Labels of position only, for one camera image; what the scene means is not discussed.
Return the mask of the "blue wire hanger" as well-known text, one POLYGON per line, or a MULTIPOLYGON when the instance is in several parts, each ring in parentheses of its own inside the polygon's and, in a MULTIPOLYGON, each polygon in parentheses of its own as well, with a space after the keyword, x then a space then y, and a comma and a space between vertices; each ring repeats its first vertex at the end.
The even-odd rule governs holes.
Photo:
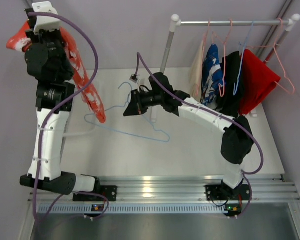
POLYGON ((128 121, 123 117, 123 110, 126 109, 131 101, 132 94, 127 92, 121 97, 121 103, 116 103, 107 107, 105 112, 110 116, 110 122, 100 123, 91 113, 84 116, 84 121, 91 124, 93 130, 104 129, 112 133, 118 133, 138 139, 150 140, 159 143, 168 143, 171 136, 149 120, 144 114, 138 116, 135 120, 128 121))

